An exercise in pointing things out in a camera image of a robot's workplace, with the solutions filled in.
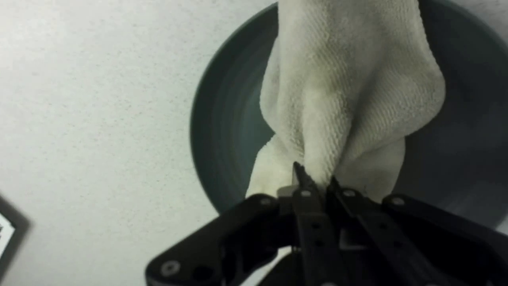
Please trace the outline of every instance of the folded fabric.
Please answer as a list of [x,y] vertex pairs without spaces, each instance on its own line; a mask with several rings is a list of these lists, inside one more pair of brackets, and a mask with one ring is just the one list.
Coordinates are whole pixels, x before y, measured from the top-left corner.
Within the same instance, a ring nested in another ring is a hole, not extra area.
[[389,194],[404,137],[444,102],[417,0],[279,0],[279,33],[260,110],[273,138],[258,151],[247,195],[274,195],[300,162],[374,200]]

